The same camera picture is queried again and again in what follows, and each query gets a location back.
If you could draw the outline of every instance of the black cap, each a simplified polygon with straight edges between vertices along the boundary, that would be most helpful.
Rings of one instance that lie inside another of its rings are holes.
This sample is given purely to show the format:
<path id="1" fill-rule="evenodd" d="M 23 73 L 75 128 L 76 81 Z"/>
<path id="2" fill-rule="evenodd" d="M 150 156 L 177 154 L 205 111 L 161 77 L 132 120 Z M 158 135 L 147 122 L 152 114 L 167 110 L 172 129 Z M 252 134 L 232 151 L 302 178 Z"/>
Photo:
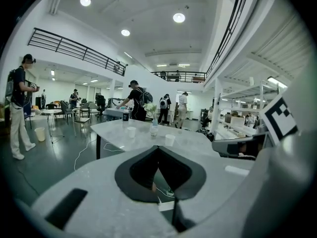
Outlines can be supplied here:
<path id="1" fill-rule="evenodd" d="M 131 84 L 138 85 L 139 83 L 138 83 L 138 81 L 136 81 L 136 80 L 132 80 L 132 81 L 130 82 L 130 84 L 129 84 L 129 87 L 131 87 Z"/>
<path id="2" fill-rule="evenodd" d="M 34 59 L 31 54 L 26 54 L 26 55 L 23 57 L 22 63 L 25 63 L 26 60 L 31 60 L 32 63 L 35 63 L 35 62 L 36 62 L 36 59 Z"/>

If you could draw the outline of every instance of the plastic cup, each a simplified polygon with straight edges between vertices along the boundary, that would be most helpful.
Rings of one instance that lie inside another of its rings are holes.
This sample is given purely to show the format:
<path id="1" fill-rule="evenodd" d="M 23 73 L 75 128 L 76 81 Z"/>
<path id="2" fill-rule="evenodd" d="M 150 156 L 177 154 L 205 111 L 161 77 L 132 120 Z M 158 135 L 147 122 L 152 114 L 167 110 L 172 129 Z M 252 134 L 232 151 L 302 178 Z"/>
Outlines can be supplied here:
<path id="1" fill-rule="evenodd" d="M 36 128 L 34 131 L 35 131 L 35 134 L 36 134 L 36 137 L 38 138 L 38 140 L 40 142 L 43 142 L 45 140 L 45 132 L 44 132 L 44 128 L 43 127 L 40 127 L 40 128 Z"/>
<path id="2" fill-rule="evenodd" d="M 136 131 L 136 128 L 135 127 L 128 127 L 128 135 L 130 138 L 134 138 L 135 137 L 135 131 Z"/>
<path id="3" fill-rule="evenodd" d="M 165 135 L 165 146 L 173 146 L 175 140 L 174 135 L 167 134 Z"/>

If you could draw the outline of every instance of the wastebasket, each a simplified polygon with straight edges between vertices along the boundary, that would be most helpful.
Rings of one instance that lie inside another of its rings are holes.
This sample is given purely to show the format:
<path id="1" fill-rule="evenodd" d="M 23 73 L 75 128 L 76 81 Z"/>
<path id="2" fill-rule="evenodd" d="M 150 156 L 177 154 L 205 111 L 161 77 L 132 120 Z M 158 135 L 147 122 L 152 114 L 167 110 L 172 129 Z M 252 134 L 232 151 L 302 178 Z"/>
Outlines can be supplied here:
<path id="1" fill-rule="evenodd" d="M 36 137 L 38 138 L 38 140 L 40 142 L 43 142 L 45 140 L 45 132 L 44 132 L 44 128 L 40 127 L 40 128 L 36 128 L 34 131 L 36 133 Z"/>

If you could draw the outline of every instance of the white cup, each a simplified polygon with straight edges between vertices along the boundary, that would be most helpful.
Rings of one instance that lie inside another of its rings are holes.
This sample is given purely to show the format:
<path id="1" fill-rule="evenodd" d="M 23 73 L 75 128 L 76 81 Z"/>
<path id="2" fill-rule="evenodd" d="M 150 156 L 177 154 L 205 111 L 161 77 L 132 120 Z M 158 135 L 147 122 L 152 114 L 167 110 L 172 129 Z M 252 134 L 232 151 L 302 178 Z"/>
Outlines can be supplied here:
<path id="1" fill-rule="evenodd" d="M 165 146 L 173 146 L 175 140 L 174 135 L 167 134 L 165 135 Z"/>
<path id="2" fill-rule="evenodd" d="M 136 128 L 135 127 L 127 127 L 127 129 L 128 129 L 129 137 L 134 138 L 135 137 Z"/>

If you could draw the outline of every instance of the round ceiling light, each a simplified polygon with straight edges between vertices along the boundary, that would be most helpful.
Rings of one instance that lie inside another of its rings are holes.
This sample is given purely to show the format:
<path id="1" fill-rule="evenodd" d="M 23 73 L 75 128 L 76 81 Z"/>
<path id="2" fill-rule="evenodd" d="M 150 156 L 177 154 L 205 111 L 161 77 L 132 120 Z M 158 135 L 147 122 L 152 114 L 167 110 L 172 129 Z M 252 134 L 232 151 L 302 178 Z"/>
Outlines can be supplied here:
<path id="1" fill-rule="evenodd" d="M 121 34 L 122 34 L 123 36 L 129 36 L 129 35 L 130 35 L 130 31 L 124 29 L 124 30 L 121 31 Z"/>
<path id="2" fill-rule="evenodd" d="M 185 16 L 182 13 L 177 13 L 173 16 L 173 19 L 177 23 L 182 23 L 185 21 Z"/>
<path id="3" fill-rule="evenodd" d="M 91 4 L 91 0 L 80 0 L 82 6 L 89 6 Z"/>

